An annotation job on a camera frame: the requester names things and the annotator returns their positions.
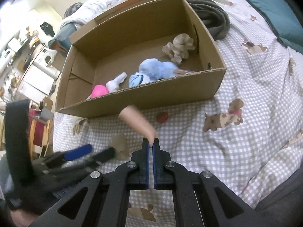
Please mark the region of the pink plush ball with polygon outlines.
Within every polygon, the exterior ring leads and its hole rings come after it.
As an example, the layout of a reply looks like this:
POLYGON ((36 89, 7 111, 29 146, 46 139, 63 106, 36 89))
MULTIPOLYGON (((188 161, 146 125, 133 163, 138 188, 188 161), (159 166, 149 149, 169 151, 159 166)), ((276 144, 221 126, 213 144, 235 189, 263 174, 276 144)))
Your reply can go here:
POLYGON ((109 91, 104 85, 96 85, 90 95, 90 98, 96 98, 108 94, 109 91))

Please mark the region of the white sock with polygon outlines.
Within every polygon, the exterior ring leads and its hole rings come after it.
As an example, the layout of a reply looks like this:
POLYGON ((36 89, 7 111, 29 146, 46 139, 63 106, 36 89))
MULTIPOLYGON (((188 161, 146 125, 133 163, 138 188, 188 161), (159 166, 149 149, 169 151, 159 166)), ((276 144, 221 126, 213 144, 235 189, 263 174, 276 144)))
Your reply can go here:
POLYGON ((126 72, 121 73, 118 75, 116 78, 113 80, 110 80, 106 83, 106 88, 109 93, 119 91, 120 89, 120 84, 124 82, 124 80, 127 78, 126 72))

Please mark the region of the light blue plush toy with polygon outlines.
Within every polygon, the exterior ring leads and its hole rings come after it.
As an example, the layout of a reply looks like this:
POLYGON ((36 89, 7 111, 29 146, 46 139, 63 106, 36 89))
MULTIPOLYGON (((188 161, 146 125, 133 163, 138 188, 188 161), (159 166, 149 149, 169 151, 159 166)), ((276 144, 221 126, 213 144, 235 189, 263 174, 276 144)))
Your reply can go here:
POLYGON ((129 77, 129 87, 147 84, 157 80, 177 76, 178 66, 170 61, 161 62, 156 58, 144 60, 139 65, 139 71, 129 77))

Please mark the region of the beige patterned cloth scrunchie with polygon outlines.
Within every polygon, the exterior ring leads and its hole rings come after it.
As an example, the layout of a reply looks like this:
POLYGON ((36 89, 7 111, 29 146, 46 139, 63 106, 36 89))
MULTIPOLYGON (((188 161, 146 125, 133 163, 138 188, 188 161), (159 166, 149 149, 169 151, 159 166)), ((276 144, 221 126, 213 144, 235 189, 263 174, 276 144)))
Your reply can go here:
POLYGON ((194 39, 186 33, 177 35, 162 47, 162 51, 176 66, 181 65, 183 59, 188 59, 191 50, 195 50, 194 39))

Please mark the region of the clear plastic packaging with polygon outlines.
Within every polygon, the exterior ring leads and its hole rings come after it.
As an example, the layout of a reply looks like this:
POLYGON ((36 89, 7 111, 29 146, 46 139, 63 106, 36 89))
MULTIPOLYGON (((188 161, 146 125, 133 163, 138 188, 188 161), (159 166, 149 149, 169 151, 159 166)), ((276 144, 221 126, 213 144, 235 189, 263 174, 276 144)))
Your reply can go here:
POLYGON ((182 70, 182 69, 174 69, 174 73, 180 74, 180 75, 185 75, 185 74, 194 74, 195 71, 189 71, 189 70, 182 70))

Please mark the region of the wooden chair with red cloth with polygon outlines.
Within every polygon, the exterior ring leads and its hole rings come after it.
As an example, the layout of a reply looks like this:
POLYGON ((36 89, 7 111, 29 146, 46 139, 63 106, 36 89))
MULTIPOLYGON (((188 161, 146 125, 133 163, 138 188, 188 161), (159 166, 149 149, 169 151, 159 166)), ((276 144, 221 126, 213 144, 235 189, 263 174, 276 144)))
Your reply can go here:
POLYGON ((49 147, 49 135, 51 121, 39 119, 37 111, 30 109, 29 112, 30 131, 29 131, 29 150, 30 156, 43 157, 46 155, 49 147))

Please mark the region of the white checked dog-print bedspread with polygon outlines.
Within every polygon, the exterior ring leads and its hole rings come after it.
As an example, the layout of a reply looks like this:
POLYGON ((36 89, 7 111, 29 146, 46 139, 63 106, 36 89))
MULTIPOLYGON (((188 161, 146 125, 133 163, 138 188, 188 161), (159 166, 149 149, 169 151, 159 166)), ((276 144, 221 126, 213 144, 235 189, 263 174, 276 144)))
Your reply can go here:
POLYGON ((302 226, 302 54, 246 0, 215 1, 231 23, 217 94, 144 115, 178 163, 213 172, 272 226, 302 226))

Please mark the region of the white kitchen cabinet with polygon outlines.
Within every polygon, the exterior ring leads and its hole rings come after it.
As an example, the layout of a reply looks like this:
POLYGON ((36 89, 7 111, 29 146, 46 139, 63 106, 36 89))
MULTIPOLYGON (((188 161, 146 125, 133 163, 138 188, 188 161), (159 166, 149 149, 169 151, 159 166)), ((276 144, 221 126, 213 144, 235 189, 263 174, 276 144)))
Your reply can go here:
POLYGON ((54 79, 37 66, 30 65, 15 91, 15 100, 31 100, 40 103, 48 96, 54 84, 54 79))

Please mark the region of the white washing machine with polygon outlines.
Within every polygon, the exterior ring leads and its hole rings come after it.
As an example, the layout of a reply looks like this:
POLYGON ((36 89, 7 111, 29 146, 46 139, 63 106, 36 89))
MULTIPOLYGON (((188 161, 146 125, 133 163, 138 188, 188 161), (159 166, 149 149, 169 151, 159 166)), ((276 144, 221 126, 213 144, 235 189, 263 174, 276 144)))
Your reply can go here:
POLYGON ((53 61, 54 59, 52 59, 51 52, 44 46, 35 56, 32 64, 54 80, 57 80, 60 75, 60 71, 52 66, 53 61))

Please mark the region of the teal mattress corner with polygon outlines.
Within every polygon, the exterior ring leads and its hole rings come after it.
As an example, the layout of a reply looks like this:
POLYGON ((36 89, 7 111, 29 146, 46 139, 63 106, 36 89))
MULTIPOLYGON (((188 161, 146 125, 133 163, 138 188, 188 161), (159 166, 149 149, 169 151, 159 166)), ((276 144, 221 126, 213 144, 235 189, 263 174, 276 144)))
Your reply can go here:
POLYGON ((72 43, 69 37, 76 32, 74 23, 68 23, 63 26, 59 32, 48 42, 48 48, 60 52, 63 56, 67 56, 72 43))

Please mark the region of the brown cardboard box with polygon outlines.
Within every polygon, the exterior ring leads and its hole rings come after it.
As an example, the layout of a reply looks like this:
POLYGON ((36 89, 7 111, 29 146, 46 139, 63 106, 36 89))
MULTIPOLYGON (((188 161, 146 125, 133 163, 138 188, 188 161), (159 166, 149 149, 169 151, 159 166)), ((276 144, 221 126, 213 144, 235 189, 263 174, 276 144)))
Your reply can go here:
POLYGON ((128 0, 85 24, 71 37, 56 99, 56 112, 95 118, 120 113, 128 105, 151 109, 209 100, 216 94, 226 65, 216 43, 186 0, 128 0), (162 47, 186 33, 195 50, 182 65, 194 74, 90 98, 96 85, 119 74, 132 75, 148 58, 167 61, 162 47))

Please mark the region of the dark grey folded blanket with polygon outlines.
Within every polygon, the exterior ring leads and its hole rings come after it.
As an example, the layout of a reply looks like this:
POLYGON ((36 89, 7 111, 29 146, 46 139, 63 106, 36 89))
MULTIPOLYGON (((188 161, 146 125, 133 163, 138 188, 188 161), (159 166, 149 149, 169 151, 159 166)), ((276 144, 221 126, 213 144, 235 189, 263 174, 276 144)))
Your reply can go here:
POLYGON ((230 29, 228 14, 212 0, 186 0, 214 40, 222 40, 230 29))

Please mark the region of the teal pillow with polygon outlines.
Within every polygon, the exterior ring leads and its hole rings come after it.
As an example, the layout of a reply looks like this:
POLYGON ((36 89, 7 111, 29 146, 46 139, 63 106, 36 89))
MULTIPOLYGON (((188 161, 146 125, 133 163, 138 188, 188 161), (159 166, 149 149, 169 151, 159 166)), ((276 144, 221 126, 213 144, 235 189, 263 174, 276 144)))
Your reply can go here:
POLYGON ((246 0, 269 24, 279 42, 302 53, 302 26, 284 0, 246 0))

